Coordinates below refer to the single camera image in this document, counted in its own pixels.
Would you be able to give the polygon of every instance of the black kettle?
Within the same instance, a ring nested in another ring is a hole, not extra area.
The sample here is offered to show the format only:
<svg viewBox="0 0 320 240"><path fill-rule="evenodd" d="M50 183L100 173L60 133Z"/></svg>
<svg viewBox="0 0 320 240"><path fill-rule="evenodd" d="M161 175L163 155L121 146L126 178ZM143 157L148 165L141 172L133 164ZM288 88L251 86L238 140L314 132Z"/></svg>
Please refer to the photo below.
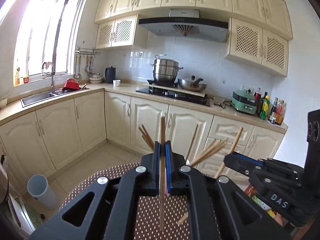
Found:
<svg viewBox="0 0 320 240"><path fill-rule="evenodd" d="M106 82L112 84L113 80L116 79L116 68L112 66L107 67L105 77L106 77Z"/></svg>

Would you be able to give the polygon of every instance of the white mug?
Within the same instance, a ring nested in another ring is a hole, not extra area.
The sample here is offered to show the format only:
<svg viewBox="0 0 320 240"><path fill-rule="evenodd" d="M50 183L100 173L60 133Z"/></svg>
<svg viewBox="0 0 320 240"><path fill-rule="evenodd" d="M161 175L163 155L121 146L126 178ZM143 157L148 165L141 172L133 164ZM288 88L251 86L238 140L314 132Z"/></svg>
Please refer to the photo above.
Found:
<svg viewBox="0 0 320 240"><path fill-rule="evenodd" d="M114 87L120 86L120 82L121 82L120 79L114 79L114 80L113 80L113 86L114 86Z"/></svg>

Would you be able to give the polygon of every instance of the trash can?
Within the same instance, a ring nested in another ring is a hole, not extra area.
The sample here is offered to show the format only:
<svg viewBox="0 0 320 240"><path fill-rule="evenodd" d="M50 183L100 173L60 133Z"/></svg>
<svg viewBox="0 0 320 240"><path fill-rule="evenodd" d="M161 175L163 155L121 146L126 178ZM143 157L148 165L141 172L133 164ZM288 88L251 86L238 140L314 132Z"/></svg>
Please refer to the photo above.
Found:
<svg viewBox="0 0 320 240"><path fill-rule="evenodd" d="M59 200L45 176L40 174L32 176L28 181L27 189L29 194L46 208L53 210L58 207Z"/></svg>

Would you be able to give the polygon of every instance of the silver screw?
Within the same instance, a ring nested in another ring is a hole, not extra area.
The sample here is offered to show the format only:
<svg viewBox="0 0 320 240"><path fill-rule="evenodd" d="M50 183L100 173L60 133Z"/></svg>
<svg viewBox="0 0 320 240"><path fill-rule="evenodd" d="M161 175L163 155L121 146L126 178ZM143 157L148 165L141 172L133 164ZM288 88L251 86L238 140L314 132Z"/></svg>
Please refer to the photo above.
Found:
<svg viewBox="0 0 320 240"><path fill-rule="evenodd" d="M228 178L227 176L220 176L220 177L218 178L218 181L219 181L220 183L226 184L226 183L229 182L229 178Z"/></svg>
<svg viewBox="0 0 320 240"><path fill-rule="evenodd" d="M191 171L191 168L190 168L190 166L183 165L183 166L180 167L180 171L189 172L189 171Z"/></svg>
<svg viewBox="0 0 320 240"><path fill-rule="evenodd" d="M147 170L145 166L138 166L136 167L136 172L138 173L144 173Z"/></svg>
<svg viewBox="0 0 320 240"><path fill-rule="evenodd" d="M100 185L103 185L103 184L106 184L108 182L108 178L106 177L100 177L97 179L97 182L100 184Z"/></svg>

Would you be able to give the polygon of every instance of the tile floor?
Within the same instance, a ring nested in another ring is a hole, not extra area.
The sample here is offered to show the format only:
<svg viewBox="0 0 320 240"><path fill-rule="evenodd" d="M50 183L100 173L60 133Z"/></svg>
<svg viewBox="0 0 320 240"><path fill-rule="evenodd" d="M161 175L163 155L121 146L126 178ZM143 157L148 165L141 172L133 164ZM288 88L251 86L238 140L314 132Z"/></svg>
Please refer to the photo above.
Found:
<svg viewBox="0 0 320 240"><path fill-rule="evenodd" d="M111 143L105 143L85 159L81 160L79 163L75 164L52 180L49 184L59 198L60 207L69 192L95 172L125 163L135 163L140 161L141 156L129 153ZM23 198L31 204L37 212L44 214L46 216L46 220L59 210L59 207L55 210L45 208L41 203L31 197L29 193L25 194Z"/></svg>

